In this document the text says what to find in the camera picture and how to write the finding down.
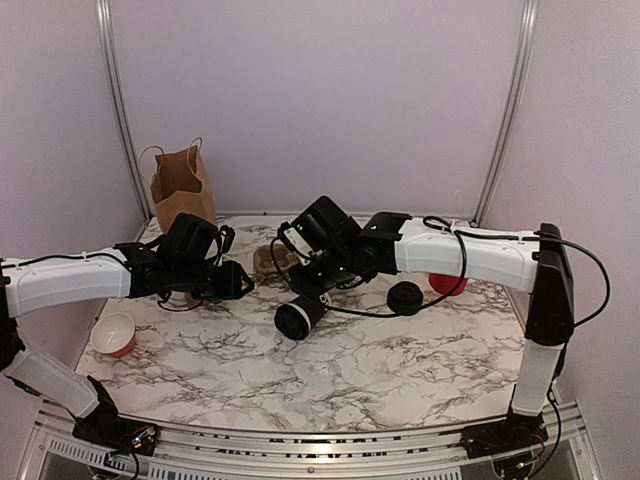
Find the black cup lid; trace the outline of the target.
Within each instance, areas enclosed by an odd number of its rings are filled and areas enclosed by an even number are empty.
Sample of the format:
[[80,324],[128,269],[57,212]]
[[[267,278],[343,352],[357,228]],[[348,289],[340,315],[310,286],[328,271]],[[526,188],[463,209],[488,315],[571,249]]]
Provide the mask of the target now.
[[279,306],[274,316],[278,331],[291,340],[303,340],[310,332],[294,300]]

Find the brown paper bag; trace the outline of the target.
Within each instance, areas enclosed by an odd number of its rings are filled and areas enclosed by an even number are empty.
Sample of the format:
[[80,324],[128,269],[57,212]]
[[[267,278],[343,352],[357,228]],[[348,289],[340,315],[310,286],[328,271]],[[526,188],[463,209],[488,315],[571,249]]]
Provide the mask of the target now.
[[180,213],[188,213],[216,225],[213,189],[205,168],[201,137],[177,152],[158,145],[146,147],[137,160],[138,173],[146,185],[163,233]]

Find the single black paper cup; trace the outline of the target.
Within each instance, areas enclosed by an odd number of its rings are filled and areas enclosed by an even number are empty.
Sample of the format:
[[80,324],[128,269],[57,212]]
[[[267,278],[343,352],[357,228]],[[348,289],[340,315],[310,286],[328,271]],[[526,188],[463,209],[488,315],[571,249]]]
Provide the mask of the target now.
[[307,325],[308,332],[311,332],[329,311],[328,306],[319,299],[309,300],[303,296],[299,296],[294,300],[294,303],[298,309],[302,311],[301,315]]

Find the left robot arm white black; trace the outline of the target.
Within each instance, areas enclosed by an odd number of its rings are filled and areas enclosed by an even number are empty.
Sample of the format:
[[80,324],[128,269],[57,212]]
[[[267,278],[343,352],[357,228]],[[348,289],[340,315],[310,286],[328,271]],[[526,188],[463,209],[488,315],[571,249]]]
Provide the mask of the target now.
[[1,372],[17,387],[63,407],[75,438],[119,452],[150,456],[159,426],[132,420],[100,381],[77,373],[20,337],[17,321],[51,308],[103,299],[155,297],[161,308],[175,293],[198,303],[236,300],[254,282],[226,259],[235,232],[181,213],[168,232],[143,242],[118,243],[78,254],[51,254],[1,263]]

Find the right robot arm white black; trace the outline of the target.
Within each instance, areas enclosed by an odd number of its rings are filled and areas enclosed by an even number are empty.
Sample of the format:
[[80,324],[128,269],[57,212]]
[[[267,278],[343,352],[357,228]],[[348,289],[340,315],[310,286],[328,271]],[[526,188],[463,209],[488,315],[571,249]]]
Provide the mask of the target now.
[[524,353],[507,414],[464,428],[461,444],[469,458],[479,458],[547,440],[542,410],[575,330],[574,282],[555,225],[501,232],[392,212],[379,212],[359,225],[321,196],[292,222],[283,223],[276,238],[300,260],[284,276],[297,296],[274,316],[276,328],[292,340],[306,338],[331,310],[330,290],[368,283],[379,274],[448,277],[453,283],[441,291],[442,299],[467,279],[528,293]]

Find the far cardboard cup carrier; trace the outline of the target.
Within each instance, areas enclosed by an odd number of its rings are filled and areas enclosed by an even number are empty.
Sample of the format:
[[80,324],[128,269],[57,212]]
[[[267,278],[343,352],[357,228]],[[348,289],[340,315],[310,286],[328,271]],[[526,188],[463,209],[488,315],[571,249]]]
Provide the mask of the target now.
[[296,254],[281,244],[276,244],[273,249],[268,245],[260,246],[254,251],[253,267],[256,274],[277,274],[275,263],[278,264],[282,272],[286,272],[294,265],[299,264],[300,261]]

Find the stack of black cup lids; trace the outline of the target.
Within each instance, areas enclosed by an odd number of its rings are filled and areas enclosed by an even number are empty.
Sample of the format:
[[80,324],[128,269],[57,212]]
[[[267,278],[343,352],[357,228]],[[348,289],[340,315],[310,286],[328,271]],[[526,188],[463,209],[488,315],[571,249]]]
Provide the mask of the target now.
[[420,311],[424,294],[420,287],[409,281],[401,281],[387,292],[386,303],[389,309],[401,316],[412,316]]

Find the red cylindrical container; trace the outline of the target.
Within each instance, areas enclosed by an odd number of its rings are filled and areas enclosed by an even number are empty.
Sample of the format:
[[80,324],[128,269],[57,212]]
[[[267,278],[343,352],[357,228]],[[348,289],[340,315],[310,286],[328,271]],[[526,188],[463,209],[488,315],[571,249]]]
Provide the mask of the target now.
[[441,296],[458,296],[464,292],[467,285],[466,278],[434,273],[428,276],[428,281],[431,288]]

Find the orange white bowl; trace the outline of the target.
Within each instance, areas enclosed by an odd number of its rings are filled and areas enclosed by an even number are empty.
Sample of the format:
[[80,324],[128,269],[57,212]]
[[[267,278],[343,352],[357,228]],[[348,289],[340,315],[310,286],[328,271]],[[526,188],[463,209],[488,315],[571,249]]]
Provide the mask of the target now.
[[90,334],[93,349],[112,358],[129,354],[135,342],[134,320],[124,313],[111,313],[99,319]]

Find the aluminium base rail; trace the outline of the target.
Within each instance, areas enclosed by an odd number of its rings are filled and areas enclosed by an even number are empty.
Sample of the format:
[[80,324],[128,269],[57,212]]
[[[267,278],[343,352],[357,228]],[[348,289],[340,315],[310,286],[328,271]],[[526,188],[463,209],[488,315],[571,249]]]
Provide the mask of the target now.
[[472,458],[463,432],[473,423],[373,432],[291,433],[159,422],[152,455],[118,455],[72,435],[74,422],[44,402],[20,479],[599,479],[602,474],[577,403],[547,407],[549,438]]

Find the right aluminium frame post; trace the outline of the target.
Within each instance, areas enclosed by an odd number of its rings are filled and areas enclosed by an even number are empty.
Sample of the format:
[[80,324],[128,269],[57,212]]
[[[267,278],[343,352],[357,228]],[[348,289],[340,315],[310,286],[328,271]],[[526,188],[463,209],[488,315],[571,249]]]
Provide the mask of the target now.
[[533,51],[534,34],[540,2],[523,2],[520,27],[517,38],[506,102],[499,123],[499,129],[492,149],[487,174],[476,205],[473,222],[477,226],[485,223],[492,200],[495,196],[500,174],[505,164],[509,143],[517,112],[526,88],[526,80]]

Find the aluminium frame post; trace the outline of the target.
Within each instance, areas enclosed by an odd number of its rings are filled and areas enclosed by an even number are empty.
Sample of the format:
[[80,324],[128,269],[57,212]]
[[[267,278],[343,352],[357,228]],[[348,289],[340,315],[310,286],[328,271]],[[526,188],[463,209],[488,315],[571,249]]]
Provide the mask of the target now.
[[152,213],[148,205],[148,200],[143,188],[143,182],[137,166],[136,149],[126,111],[117,58],[111,2],[108,0],[96,0],[94,4],[98,24],[98,38],[101,45],[107,85],[111,96],[117,131],[134,189],[136,202],[144,221],[148,223],[152,218]]
[[523,2],[520,27],[517,38],[506,102],[499,123],[499,129],[492,149],[487,174],[476,205],[473,222],[477,226],[485,223],[492,200],[495,196],[500,174],[505,164],[509,143],[517,112],[526,88],[526,80],[533,51],[534,34],[540,2]]

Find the left aluminium frame post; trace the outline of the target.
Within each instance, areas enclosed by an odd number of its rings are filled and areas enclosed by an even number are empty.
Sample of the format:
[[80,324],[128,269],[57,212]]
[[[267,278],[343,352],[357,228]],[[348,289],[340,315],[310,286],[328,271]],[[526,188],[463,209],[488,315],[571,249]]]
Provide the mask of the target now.
[[96,0],[94,4],[98,24],[98,38],[101,45],[107,85],[111,96],[117,131],[134,189],[136,202],[144,221],[148,223],[152,218],[152,213],[148,205],[148,200],[143,188],[143,182],[137,166],[136,149],[126,111],[117,58],[111,2],[108,0]]

